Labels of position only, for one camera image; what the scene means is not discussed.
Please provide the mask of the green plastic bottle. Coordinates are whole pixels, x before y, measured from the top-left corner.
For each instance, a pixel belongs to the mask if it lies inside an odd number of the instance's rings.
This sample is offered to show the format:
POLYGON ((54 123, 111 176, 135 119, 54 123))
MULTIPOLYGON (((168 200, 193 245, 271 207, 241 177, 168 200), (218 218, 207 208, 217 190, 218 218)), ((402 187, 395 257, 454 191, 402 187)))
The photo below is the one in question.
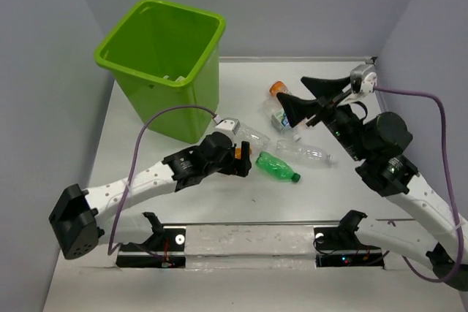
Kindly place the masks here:
POLYGON ((298 183, 301 179, 301 175, 294 171, 290 165, 266 151, 260 152, 255 165, 266 174, 280 181, 298 183))

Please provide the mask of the small orange juice bottle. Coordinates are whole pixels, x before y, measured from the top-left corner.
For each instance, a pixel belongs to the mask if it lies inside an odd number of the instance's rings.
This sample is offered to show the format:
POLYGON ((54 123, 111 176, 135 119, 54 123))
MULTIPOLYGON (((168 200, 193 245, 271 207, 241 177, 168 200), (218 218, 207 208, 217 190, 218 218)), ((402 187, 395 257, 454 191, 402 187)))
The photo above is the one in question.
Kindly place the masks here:
MULTIPOLYGON (((249 147, 249 152, 248 152, 248 154, 249 154, 249 155, 247 156, 247 158, 250 159, 250 156, 251 156, 251 154, 252 154, 252 148, 251 148, 251 147, 249 147)), ((235 149, 235 158, 236 158, 237 160, 241 160, 241 159, 243 158, 243 152, 242 152, 242 148, 241 148, 241 147, 235 149)))

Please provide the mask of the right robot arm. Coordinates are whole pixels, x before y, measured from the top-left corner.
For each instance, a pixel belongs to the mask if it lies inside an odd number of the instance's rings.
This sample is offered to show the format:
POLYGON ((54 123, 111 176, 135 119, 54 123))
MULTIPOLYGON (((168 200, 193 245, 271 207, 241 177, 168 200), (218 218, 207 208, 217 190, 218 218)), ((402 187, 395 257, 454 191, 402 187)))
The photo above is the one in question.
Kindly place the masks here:
POLYGON ((336 230, 338 242, 346 248, 358 243, 387 247, 407 264, 418 262, 430 269, 434 274, 430 282, 465 292, 467 220, 456 204, 448 160, 442 160, 449 195, 445 201, 404 155, 412 134, 398 114, 383 112, 369 122, 354 114, 351 104, 361 104, 365 96, 385 91, 377 85, 375 74, 338 80, 302 77, 301 82, 314 95, 313 100, 284 92, 276 95, 290 124, 323 123, 348 155, 360 162, 355 171, 361 180, 409 214, 429 234, 421 240, 398 227, 379 228, 365 213, 351 210, 336 230))

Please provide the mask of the large clear white capped bottle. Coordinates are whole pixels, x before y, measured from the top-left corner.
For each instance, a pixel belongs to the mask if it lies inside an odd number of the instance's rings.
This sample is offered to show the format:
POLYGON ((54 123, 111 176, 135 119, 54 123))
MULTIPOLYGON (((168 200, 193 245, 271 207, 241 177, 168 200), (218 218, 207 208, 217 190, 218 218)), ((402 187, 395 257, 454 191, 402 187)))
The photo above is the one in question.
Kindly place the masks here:
POLYGON ((178 76, 177 78, 175 78, 175 76, 169 76, 169 75, 163 76, 162 79, 167 80, 167 81, 177 82, 177 83, 184 82, 186 80, 184 76, 178 76))

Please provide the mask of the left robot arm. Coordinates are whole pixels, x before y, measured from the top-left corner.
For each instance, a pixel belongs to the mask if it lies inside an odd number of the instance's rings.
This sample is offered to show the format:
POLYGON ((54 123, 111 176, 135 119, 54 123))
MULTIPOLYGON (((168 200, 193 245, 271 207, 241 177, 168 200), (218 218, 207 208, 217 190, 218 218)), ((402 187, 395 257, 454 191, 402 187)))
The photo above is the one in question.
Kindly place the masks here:
POLYGON ((153 166, 128 178, 82 189, 66 187, 49 216, 63 257, 78 259, 100 245, 115 251, 135 244, 157 248, 164 227, 149 211, 126 215, 124 211, 154 197, 196 186, 214 173, 245 178, 252 167, 250 144, 236 145, 228 136, 214 132, 153 166))

